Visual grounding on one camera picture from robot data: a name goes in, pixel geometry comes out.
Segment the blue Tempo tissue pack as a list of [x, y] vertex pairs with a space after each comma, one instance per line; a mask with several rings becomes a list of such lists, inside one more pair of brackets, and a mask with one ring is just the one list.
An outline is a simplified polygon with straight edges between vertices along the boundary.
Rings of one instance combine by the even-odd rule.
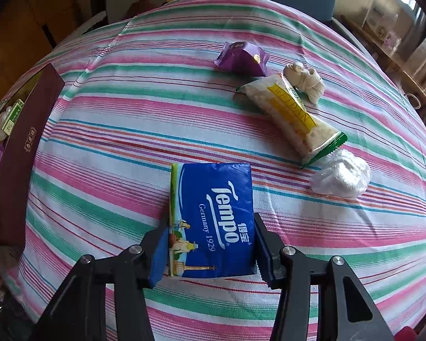
[[174, 163], [170, 205], [169, 276], [213, 279], [255, 274], [248, 163]]

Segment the white yellow cracker packet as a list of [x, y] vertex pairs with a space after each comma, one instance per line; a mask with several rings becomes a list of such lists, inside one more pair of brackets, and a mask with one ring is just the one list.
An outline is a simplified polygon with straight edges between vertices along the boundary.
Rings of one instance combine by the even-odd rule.
[[342, 146], [344, 132], [308, 112], [297, 91], [281, 74], [257, 79], [237, 88], [271, 117], [301, 158], [309, 166]]

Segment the green white small box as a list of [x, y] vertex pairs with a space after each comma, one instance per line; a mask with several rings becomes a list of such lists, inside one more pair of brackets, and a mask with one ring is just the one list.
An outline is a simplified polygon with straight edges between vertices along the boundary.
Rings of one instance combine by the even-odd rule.
[[7, 118], [5, 119], [3, 126], [1, 127], [2, 131], [9, 136], [16, 124], [16, 120], [18, 119], [22, 109], [24, 107], [24, 101], [21, 99], [16, 100], [14, 105], [11, 108]]

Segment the striped pink green bedsheet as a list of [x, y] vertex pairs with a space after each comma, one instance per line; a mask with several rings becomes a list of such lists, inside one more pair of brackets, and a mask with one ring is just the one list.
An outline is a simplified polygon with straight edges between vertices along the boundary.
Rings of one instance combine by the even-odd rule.
[[[214, 60], [251, 41], [270, 73], [297, 61], [326, 90], [314, 114], [372, 170], [356, 199], [313, 195], [285, 137]], [[426, 126], [376, 63], [320, 22], [268, 0], [177, 0], [43, 59], [65, 86], [30, 180], [26, 246], [0, 274], [37, 321], [84, 253], [120, 253], [168, 213], [173, 163], [249, 163], [254, 207], [306, 255], [342, 255], [389, 328], [426, 314]]]

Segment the gold rectangular tray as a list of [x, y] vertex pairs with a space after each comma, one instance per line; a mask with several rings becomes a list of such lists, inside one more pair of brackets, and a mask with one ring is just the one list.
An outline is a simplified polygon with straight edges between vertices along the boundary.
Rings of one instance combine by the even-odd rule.
[[25, 247], [27, 197], [38, 144], [64, 81], [49, 63], [15, 93], [24, 106], [0, 161], [0, 246]]

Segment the dark red cloth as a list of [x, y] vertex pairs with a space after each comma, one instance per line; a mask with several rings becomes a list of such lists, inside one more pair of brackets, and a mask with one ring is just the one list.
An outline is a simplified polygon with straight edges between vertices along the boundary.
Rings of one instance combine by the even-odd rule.
[[156, 9], [157, 7], [158, 5], [154, 4], [149, 0], [138, 0], [130, 5], [130, 7], [126, 11], [124, 18], [133, 18], [136, 15], [146, 13], [150, 10]]

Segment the white box on windowsill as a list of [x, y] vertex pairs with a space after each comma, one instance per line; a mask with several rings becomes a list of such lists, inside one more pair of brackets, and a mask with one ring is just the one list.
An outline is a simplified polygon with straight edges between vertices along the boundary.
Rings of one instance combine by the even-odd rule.
[[398, 17], [397, 13], [389, 13], [382, 6], [373, 5], [367, 13], [366, 24], [375, 36], [383, 41], [393, 29]]

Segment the wooden wardrobe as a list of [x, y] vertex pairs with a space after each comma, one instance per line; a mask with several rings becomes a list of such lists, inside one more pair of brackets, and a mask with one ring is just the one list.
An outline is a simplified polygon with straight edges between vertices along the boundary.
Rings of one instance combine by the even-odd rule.
[[90, 0], [0, 0], [0, 101], [90, 17]]

